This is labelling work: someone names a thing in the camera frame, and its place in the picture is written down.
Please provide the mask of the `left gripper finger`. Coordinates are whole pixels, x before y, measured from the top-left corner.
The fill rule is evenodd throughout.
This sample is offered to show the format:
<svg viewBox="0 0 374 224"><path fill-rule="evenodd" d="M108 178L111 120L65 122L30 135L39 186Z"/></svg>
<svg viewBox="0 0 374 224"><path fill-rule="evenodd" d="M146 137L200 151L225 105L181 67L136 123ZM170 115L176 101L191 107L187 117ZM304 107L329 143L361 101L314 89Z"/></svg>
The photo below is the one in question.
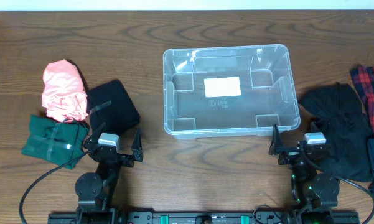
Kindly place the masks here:
<svg viewBox="0 0 374 224"><path fill-rule="evenodd" d="M102 123L99 128L93 132L93 134L85 141L86 145L95 145L98 144L98 140L106 128L106 123Z"/></svg>
<svg viewBox="0 0 374 224"><path fill-rule="evenodd" d="M134 161L143 161L143 148L141 142L141 129L137 129L131 145L132 156Z"/></svg>

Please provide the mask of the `black garment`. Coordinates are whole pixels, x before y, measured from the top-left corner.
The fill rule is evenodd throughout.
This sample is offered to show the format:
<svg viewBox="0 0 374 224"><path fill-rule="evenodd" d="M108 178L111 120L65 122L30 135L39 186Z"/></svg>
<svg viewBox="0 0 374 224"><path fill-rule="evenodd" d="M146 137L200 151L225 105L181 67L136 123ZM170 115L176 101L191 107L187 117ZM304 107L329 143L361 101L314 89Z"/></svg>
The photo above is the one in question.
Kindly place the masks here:
<svg viewBox="0 0 374 224"><path fill-rule="evenodd" d="M301 96L299 104L332 145L330 156L318 166L344 179L372 181L367 140L373 132L353 88L340 83L314 88Z"/></svg>

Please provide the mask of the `black taped cloth bundle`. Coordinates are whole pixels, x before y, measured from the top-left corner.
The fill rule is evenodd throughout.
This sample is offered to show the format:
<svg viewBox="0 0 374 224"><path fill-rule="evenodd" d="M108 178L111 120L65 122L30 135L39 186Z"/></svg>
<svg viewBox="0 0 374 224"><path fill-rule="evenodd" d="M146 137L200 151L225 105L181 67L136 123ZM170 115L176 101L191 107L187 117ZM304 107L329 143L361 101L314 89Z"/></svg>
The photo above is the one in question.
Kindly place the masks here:
<svg viewBox="0 0 374 224"><path fill-rule="evenodd" d="M122 135L140 122L140 115L120 80L112 80L87 91L93 132L105 123L105 132Z"/></svg>

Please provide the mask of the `dark green taped cloth bundle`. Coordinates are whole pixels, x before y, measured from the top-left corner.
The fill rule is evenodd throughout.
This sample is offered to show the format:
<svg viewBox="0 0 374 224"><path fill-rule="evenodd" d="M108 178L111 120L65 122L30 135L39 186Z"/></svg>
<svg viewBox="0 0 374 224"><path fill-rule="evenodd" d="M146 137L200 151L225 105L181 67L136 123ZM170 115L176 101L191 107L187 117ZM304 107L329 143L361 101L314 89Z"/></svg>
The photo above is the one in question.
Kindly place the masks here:
<svg viewBox="0 0 374 224"><path fill-rule="evenodd" d="M59 123L32 115L29 123L30 136L21 154L62 165L83 154L82 145L89 131L85 123Z"/></svg>

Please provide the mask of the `pink cloth bundle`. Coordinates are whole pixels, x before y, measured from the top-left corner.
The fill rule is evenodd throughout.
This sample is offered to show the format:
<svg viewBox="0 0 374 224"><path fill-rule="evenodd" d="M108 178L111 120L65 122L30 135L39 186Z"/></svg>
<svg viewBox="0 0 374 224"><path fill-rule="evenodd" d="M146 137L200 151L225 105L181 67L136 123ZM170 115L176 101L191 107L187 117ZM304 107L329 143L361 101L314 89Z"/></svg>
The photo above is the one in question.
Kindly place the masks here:
<svg viewBox="0 0 374 224"><path fill-rule="evenodd" d="M48 64L43 73L42 106L58 122L83 121L88 116L87 94L77 67L68 60Z"/></svg>

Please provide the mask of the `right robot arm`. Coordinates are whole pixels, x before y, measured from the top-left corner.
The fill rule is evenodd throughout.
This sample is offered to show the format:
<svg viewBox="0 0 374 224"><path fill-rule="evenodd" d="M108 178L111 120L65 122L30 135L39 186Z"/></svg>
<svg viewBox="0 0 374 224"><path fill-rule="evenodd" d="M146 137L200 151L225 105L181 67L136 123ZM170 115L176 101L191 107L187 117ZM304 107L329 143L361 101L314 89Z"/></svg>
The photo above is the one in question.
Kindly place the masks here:
<svg viewBox="0 0 374 224"><path fill-rule="evenodd" d="M320 170L316 162L330 156L332 146L322 132L307 133L295 147L284 145L279 129L273 126L269 154L278 156L279 165L292 170L292 196L310 210L332 208L338 205L340 181Z"/></svg>

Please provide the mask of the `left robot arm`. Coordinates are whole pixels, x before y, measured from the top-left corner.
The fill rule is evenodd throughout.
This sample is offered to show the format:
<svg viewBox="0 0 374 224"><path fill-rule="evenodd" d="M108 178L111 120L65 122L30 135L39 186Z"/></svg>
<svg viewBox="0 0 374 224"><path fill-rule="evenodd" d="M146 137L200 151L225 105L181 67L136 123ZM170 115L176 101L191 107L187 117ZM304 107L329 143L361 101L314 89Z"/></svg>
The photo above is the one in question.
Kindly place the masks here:
<svg viewBox="0 0 374 224"><path fill-rule="evenodd" d="M83 144L89 157L98 163L95 172L78 178L75 192L78 207L85 211L107 210L115 192L122 167L133 167L143 161L141 130L137 129L131 145L131 154L120 153L121 141L116 134L105 133L103 123Z"/></svg>

